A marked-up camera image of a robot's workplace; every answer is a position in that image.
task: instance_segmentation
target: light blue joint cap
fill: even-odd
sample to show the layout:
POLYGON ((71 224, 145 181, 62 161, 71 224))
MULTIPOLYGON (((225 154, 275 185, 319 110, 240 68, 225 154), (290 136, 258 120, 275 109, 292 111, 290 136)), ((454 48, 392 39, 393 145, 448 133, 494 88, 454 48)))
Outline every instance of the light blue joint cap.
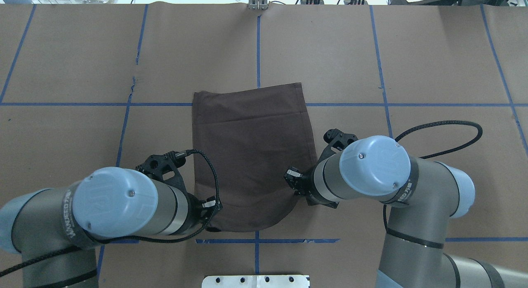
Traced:
POLYGON ((84 230, 113 238, 142 229, 157 205, 156 186, 146 175, 126 168, 101 168, 79 184, 72 210, 84 230))
POLYGON ((35 195, 39 194, 42 191, 49 190, 51 188, 45 188, 33 192, 30 194, 25 194, 17 198, 13 198, 10 202, 6 203, 2 209, 0 209, 0 248, 4 249, 6 252, 13 254, 20 254, 19 251, 13 245, 11 239, 13 233, 13 225, 15 225, 15 220, 19 215, 19 212, 22 208, 32 199, 35 195))
POLYGON ((376 288, 403 288, 396 281, 392 280, 388 275, 385 275, 381 270, 377 270, 376 288))
POLYGON ((445 168, 451 172, 451 175, 453 175, 458 186, 458 208, 456 212, 451 215, 451 218, 462 217, 469 211, 469 208, 475 202, 475 185, 473 184, 473 180, 471 180, 471 177, 469 177, 467 173, 458 168, 452 168, 442 162, 438 163, 445 166, 445 168))
POLYGON ((394 139, 375 135, 351 143, 341 154, 339 170, 345 182, 367 196, 391 194, 411 174, 407 151, 394 139))

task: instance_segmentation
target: white bracket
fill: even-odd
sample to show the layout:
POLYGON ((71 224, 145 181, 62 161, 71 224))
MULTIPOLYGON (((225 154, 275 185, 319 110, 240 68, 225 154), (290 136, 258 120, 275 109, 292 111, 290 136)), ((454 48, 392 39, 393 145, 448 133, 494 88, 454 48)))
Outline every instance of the white bracket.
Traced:
POLYGON ((310 288, 310 276, 208 276, 202 288, 310 288))
POLYGON ((268 0, 249 0, 249 9, 268 9, 268 0))

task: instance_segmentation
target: folded cloth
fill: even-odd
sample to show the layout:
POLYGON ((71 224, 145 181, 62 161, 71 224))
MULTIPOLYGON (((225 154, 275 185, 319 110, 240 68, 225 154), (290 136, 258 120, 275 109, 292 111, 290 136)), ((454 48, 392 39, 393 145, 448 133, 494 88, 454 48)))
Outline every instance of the folded cloth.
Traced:
MULTIPOLYGON (((317 162, 301 83, 228 94, 194 94, 193 147, 213 163, 223 209, 210 231, 256 231, 279 223, 297 196, 283 179, 317 162)), ((206 162, 194 160, 195 195, 215 195, 206 162)))

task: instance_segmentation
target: brown cloth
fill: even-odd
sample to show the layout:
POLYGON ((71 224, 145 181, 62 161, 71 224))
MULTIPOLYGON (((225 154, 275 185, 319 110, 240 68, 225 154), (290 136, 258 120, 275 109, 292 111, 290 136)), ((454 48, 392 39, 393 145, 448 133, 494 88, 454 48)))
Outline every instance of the brown cloth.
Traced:
MULTIPOLYGON (((213 163, 223 209, 210 226, 256 231, 288 215, 298 197, 283 175, 293 164, 317 162, 314 137, 300 83, 228 94, 202 91, 193 99, 193 147, 213 163)), ((194 161, 195 194, 215 195, 206 162, 194 161)))

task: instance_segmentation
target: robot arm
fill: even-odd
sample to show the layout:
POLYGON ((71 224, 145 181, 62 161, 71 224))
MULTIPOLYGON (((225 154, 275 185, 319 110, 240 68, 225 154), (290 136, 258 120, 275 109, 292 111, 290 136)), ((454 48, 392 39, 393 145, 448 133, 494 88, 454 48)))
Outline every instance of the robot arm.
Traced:
POLYGON ((466 173, 410 156, 386 136, 357 140, 329 130, 325 140, 328 149, 341 151, 326 150, 305 173, 289 168, 285 179, 310 205, 335 208, 338 202, 360 197, 391 205, 377 288, 527 286, 526 273, 443 253, 449 219, 467 213, 475 200, 466 173))
POLYGON ((205 227, 221 209, 219 198, 199 201, 185 190, 178 171, 185 156, 199 152, 151 155, 136 170, 101 168, 69 187, 8 202, 0 210, 0 247, 21 254, 23 261, 61 250, 60 256, 25 267, 24 287, 96 288, 96 246, 128 236, 185 235, 200 223, 205 227), (170 171, 175 175, 163 179, 170 171))

